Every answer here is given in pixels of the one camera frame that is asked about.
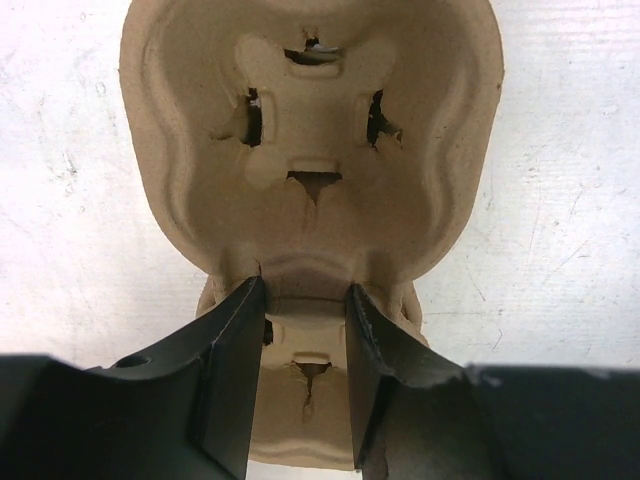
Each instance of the white background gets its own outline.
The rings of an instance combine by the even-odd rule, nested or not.
[[[458,362],[640,367],[640,0],[501,0],[474,212],[417,282]],[[110,365],[193,318],[118,85],[127,0],[0,0],[0,351]],[[250,465],[253,479],[355,478]]]

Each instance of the white surface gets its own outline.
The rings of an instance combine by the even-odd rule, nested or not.
[[[459,362],[640,366],[640,0],[493,2],[506,78],[469,225],[417,282]],[[125,0],[0,0],[0,351],[109,365],[190,321],[204,275],[142,191]],[[250,465],[250,478],[355,478]]]

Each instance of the scratched white surface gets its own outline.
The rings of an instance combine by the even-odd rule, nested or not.
[[[640,0],[494,1],[506,78],[475,209],[417,282],[459,362],[640,366]],[[109,365],[204,275],[146,204],[118,85],[126,0],[0,0],[0,351]],[[250,465],[252,479],[356,475]]]

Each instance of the brown cardboard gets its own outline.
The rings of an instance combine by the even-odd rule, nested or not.
[[[425,341],[412,282],[469,218],[500,97],[489,3],[133,0],[120,77],[151,210],[209,274],[199,312],[267,282],[252,458],[352,468],[346,293]]]

